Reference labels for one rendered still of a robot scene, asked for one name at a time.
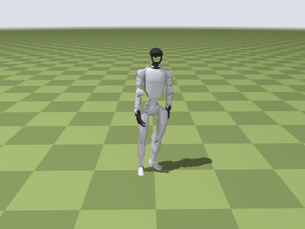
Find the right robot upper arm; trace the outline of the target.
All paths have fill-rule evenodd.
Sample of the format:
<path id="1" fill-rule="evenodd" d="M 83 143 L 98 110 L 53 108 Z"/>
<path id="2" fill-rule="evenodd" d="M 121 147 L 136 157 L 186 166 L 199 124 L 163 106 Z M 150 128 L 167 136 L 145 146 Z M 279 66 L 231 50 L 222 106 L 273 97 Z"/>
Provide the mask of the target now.
<path id="1" fill-rule="evenodd" d="M 138 96 L 143 96 L 142 90 L 143 77 L 145 76 L 146 69 L 140 69 L 136 72 L 136 89 L 138 90 Z"/>

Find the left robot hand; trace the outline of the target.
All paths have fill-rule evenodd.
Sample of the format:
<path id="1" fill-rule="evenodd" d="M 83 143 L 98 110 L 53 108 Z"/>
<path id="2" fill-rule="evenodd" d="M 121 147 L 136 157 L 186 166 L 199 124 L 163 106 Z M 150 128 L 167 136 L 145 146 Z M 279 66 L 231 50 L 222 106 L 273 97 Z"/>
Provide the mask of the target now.
<path id="1" fill-rule="evenodd" d="M 171 106 L 168 106 L 168 108 L 165 107 L 165 109 L 168 111 L 168 119 L 169 119 L 169 117 L 170 117 Z"/>

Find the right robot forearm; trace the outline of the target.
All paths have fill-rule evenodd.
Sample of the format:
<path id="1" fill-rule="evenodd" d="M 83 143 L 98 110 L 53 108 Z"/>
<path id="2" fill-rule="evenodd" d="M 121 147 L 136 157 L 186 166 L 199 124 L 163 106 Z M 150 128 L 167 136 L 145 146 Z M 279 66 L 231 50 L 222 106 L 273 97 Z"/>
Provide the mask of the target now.
<path id="1" fill-rule="evenodd" d="M 135 92 L 135 105 L 134 105 L 134 113 L 137 114 L 137 110 L 141 111 L 141 100 L 142 98 L 138 96 L 138 90 Z"/>

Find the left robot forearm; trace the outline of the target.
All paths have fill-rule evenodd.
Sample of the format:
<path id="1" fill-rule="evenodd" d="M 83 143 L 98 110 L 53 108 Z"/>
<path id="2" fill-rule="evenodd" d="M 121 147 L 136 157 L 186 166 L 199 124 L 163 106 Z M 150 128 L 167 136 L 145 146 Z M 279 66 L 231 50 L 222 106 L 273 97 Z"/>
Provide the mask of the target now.
<path id="1" fill-rule="evenodd" d="M 165 107 L 168 108 L 168 106 L 172 106 L 172 97 L 173 97 L 173 94 L 166 94 L 166 105 Z"/>

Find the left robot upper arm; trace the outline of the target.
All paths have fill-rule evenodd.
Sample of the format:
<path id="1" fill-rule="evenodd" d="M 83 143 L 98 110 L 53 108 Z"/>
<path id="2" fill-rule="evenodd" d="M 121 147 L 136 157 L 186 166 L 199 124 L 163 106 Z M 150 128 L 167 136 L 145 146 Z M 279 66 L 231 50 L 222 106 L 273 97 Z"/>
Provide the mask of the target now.
<path id="1" fill-rule="evenodd" d="M 172 88 L 173 83 L 173 72 L 170 69 L 166 69 L 166 90 L 165 92 L 170 95 L 174 93 L 174 89 Z"/>

